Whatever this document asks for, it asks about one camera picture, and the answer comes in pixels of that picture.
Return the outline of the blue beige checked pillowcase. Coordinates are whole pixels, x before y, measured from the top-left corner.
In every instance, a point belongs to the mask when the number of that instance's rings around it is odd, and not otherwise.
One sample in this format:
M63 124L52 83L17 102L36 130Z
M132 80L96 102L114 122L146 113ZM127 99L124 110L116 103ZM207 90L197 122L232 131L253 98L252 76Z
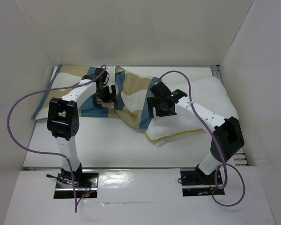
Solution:
M50 91L44 93L32 119L47 118L51 98L60 98L69 93L70 87L77 85L84 75L94 72L94 67L59 65L49 83ZM108 68L107 73L110 76L107 84L115 85L118 103L103 103L102 108L96 108L90 97L81 105L79 116L117 118L133 128L147 129L151 122L147 98L152 97L150 88L158 79L138 76L120 66Z

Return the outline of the white pillow yellow edge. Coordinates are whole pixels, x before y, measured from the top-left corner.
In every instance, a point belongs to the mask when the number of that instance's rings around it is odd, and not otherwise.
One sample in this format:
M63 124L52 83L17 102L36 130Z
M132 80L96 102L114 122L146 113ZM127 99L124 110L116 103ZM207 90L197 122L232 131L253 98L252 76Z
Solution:
M209 76L198 79L189 79L191 87L191 98L183 97L179 100L177 111L182 107L184 115L172 115L165 117L155 116L147 130L146 137L153 142L160 142L166 138L186 133L206 130L192 110L208 125L217 125L217 118L234 117L239 118L223 84L216 77Z

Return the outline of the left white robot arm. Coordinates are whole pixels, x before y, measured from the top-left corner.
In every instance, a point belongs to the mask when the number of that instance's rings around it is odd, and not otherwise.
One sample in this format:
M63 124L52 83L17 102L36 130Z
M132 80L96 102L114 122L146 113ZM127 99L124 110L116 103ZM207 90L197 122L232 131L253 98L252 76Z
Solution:
M84 75L78 87L68 94L49 102L47 129L55 138L59 153L65 157L61 164L61 178L72 187L83 182L82 165L77 155L75 136L79 130L79 109L90 100L91 108L103 109L104 103L117 104L115 85L108 86L109 74L102 68L96 68Z

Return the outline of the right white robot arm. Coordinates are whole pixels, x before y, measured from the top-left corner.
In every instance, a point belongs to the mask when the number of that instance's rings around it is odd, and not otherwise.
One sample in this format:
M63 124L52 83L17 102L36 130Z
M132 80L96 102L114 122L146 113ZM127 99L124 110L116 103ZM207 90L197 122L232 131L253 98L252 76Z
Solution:
M201 126L211 135L210 153L195 167L194 176L198 183L206 184L215 170L226 163L244 146L244 138L238 119L225 118L190 101L181 90L151 88L153 96L147 98L149 117L180 115Z

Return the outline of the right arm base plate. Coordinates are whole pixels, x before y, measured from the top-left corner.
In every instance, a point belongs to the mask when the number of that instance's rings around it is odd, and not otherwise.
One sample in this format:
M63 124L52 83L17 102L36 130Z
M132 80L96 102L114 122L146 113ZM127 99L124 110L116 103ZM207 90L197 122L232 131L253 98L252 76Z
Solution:
M224 190L216 187L214 174L215 172L200 180L196 176L195 170L181 170L180 178L177 181L182 186L183 197L208 196L212 195L213 191L214 195L225 195Z

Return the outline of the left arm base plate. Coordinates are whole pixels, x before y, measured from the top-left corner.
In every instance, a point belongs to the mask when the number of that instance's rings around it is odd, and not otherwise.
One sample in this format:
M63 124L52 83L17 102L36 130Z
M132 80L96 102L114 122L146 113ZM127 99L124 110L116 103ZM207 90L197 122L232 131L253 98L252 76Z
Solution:
M97 198L98 177L97 172L86 172L82 174L82 179L79 183L74 183L78 200L81 198ZM57 175L53 198L74 199L72 181L70 178L62 178L61 172Z

